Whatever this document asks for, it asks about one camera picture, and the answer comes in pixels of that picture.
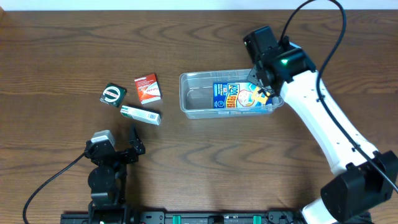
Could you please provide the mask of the yellow medicine box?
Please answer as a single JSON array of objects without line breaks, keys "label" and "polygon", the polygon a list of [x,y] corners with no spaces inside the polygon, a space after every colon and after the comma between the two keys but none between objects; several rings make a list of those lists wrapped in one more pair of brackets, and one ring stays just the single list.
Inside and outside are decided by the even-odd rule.
[{"label": "yellow medicine box", "polygon": [[258,86],[254,89],[253,94],[252,94],[252,100],[255,103],[261,103],[261,104],[266,104],[269,97],[270,93],[263,90],[262,88],[259,88]]}]

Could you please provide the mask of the blue Kool Fever box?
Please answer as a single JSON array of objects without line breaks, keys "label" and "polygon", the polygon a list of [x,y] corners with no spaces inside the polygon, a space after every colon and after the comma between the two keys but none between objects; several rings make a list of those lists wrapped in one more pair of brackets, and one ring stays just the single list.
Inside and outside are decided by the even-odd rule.
[{"label": "blue Kool Fever box", "polygon": [[216,82],[213,84],[213,107],[236,109],[271,105],[270,97],[266,104],[255,103],[252,100],[251,97],[256,87],[250,82]]}]

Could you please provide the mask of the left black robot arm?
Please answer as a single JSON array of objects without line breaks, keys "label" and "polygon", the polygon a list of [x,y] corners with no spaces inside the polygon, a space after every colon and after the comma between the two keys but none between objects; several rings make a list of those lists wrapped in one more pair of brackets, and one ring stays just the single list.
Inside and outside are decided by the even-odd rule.
[{"label": "left black robot arm", "polygon": [[86,142],[83,154],[97,165],[88,176],[94,215],[127,214],[128,206],[125,199],[127,165],[138,162],[139,156],[146,153],[146,148],[134,126],[131,126],[129,131],[130,148],[117,151],[114,148],[115,142],[109,130],[94,133]]}]

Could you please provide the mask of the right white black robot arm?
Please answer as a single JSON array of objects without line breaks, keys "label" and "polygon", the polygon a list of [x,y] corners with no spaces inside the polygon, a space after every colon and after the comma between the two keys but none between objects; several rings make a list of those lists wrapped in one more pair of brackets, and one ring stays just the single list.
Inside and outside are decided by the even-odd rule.
[{"label": "right white black robot arm", "polygon": [[300,48],[249,51],[248,79],[281,97],[300,117],[323,151],[335,176],[320,198],[302,211],[305,223],[371,223],[369,209],[397,189],[397,156],[380,153],[352,125],[325,88],[315,64]]}]

